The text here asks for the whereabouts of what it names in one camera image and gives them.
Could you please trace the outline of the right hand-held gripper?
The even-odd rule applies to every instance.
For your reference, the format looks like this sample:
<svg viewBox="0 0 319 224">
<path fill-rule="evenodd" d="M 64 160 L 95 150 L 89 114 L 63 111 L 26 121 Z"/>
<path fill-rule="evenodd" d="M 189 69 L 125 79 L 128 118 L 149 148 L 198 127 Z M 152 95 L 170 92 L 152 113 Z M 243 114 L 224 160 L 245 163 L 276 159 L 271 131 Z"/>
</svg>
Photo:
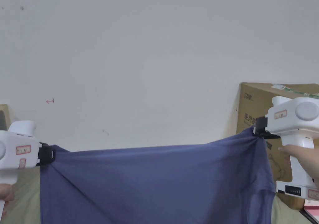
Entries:
<svg viewBox="0 0 319 224">
<path fill-rule="evenodd" d="M 319 137 L 319 101 L 308 97 L 290 99 L 282 96 L 272 98 L 273 107 L 256 119 L 252 135 L 265 140 L 281 139 L 282 145 L 314 148 Z M 278 193 L 318 200 L 319 191 L 298 160 L 290 157 L 292 181 L 277 181 Z"/>
</svg>

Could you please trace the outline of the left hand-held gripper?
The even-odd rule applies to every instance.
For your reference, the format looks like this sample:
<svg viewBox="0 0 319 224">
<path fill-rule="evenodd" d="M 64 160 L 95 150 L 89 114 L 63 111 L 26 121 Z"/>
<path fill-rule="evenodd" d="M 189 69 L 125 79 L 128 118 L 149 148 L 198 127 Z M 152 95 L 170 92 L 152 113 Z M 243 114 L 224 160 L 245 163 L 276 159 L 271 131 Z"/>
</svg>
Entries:
<svg viewBox="0 0 319 224">
<path fill-rule="evenodd" d="M 35 129 L 33 121 L 15 121 L 8 131 L 0 131 L 0 183 L 15 184 L 19 170 L 55 161 L 56 149 L 40 142 Z"/>
</svg>

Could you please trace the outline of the person's right hand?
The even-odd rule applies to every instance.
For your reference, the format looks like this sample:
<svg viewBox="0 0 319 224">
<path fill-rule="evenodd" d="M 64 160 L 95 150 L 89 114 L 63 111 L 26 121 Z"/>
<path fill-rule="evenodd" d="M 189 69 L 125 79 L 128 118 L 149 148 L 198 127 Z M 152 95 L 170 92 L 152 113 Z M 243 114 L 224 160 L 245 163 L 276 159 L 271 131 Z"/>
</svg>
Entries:
<svg viewBox="0 0 319 224">
<path fill-rule="evenodd" d="M 295 157 L 308 175 L 314 179 L 319 188 L 319 150 L 304 148 L 295 145 L 286 145 L 278 148 L 290 156 Z"/>
</svg>

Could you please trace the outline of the person's left hand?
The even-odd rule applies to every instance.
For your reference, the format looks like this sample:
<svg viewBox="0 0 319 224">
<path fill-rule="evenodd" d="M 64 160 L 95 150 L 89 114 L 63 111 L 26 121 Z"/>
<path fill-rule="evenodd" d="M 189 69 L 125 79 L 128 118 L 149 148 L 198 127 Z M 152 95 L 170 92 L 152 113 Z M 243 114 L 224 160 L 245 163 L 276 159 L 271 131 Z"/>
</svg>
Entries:
<svg viewBox="0 0 319 224">
<path fill-rule="evenodd" d="M 4 208 L 6 208 L 10 201 L 15 199 L 14 189 L 11 184 L 0 184 L 0 200 L 4 201 Z"/>
</svg>

